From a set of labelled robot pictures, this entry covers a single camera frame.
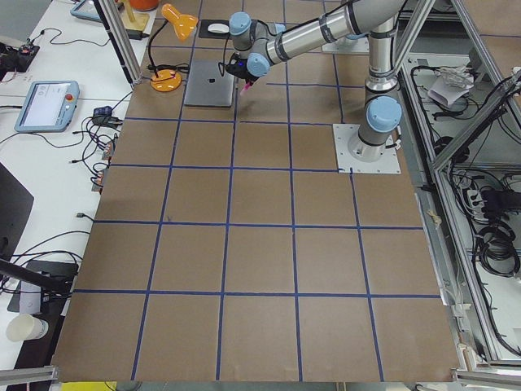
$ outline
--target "paper cup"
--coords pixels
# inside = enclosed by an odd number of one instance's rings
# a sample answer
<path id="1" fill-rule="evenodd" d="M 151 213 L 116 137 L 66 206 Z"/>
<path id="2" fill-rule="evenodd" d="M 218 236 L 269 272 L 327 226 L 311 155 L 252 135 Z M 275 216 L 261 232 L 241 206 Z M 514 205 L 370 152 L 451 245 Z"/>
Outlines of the paper cup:
<path id="1" fill-rule="evenodd" d="M 7 338 L 13 342 L 37 340 L 49 330 L 49 323 L 29 314 L 20 314 L 7 325 Z"/>

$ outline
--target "white table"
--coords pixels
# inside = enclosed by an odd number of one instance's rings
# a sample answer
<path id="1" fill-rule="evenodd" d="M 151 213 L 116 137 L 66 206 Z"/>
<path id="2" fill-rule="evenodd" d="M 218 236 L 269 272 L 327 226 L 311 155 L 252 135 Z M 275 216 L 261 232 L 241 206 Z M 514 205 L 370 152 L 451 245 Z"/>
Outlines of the white table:
<path id="1" fill-rule="evenodd" d="M 45 28 L 56 28 L 63 34 L 57 42 L 87 39 L 105 42 L 107 33 L 100 23 L 79 20 L 70 15 L 71 2 L 54 0 L 34 29 L 31 37 L 37 36 Z M 146 33 L 151 30 L 155 12 Z M 116 53 L 109 42 L 105 47 L 78 42 L 71 45 L 51 45 L 49 40 L 56 34 L 49 30 L 35 41 L 41 47 L 27 73 L 18 73 L 12 81 L 0 84 L 0 105 L 21 105 L 33 81 L 76 80 L 80 85 L 80 98 L 72 123 L 63 132 L 46 134 L 54 144 L 68 145 L 81 139 L 72 134 L 81 129 L 81 122 L 91 116 L 93 109 L 114 106 L 131 89 L 120 68 Z M 138 61 L 146 50 L 147 40 L 132 41 Z M 4 80 L 9 80 L 8 73 Z M 115 110 L 114 115 L 125 117 L 130 96 Z M 0 140 L 14 133 L 14 124 L 19 110 L 0 109 Z M 113 134 L 110 129 L 104 130 Z M 33 194 L 34 205 L 16 252 L 21 253 L 34 244 L 65 231 L 89 231 L 91 221 L 77 218 L 83 212 L 94 216 L 99 202 L 99 193 L 91 191 L 91 173 L 82 163 L 70 164 L 70 160 L 81 157 L 88 143 L 88 136 L 75 147 L 56 149 L 34 135 L 21 134 L 0 144 L 0 161 Z M 89 159 L 90 165 L 100 161 L 101 152 Z M 85 251 L 87 235 L 74 234 L 60 237 L 39 247 L 38 251 L 67 249 L 80 255 Z M 67 257 L 54 256 L 55 260 Z M 0 295 L 0 370 L 12 369 L 15 365 L 21 343 L 10 342 L 5 335 L 7 324 L 17 315 L 7 312 L 11 295 Z"/>

